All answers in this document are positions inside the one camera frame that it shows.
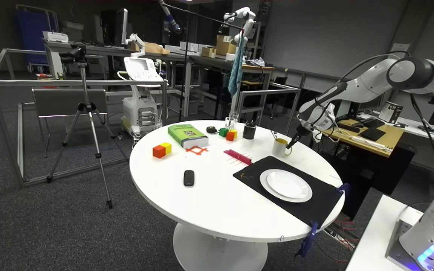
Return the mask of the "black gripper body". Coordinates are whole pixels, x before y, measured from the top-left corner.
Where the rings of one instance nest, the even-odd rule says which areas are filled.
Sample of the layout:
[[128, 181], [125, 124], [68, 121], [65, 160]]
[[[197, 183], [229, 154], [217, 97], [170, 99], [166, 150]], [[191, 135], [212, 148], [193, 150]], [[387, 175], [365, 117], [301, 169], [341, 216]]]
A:
[[289, 145], [295, 145], [303, 136], [307, 136], [309, 130], [306, 130], [304, 127], [297, 127], [295, 135], [292, 136]]

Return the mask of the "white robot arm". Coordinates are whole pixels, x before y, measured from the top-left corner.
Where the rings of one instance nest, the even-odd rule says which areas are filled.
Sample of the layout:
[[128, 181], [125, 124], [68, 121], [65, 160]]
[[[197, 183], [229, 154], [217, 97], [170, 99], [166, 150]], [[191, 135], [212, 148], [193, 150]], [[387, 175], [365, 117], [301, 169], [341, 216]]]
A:
[[[327, 114], [327, 106], [331, 102], [363, 105], [390, 90], [434, 97], [434, 61], [389, 56], [353, 80], [339, 80], [331, 90], [298, 109], [298, 132], [330, 129], [333, 118]], [[399, 239], [399, 243], [413, 257], [434, 246], [434, 201], [422, 219]]]

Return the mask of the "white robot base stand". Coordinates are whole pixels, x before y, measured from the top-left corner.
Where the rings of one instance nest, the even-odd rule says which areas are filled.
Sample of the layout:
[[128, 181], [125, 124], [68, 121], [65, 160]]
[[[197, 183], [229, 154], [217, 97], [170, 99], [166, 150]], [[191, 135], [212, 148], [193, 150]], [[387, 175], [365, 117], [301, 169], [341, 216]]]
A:
[[434, 201], [420, 213], [383, 196], [345, 271], [434, 271]]

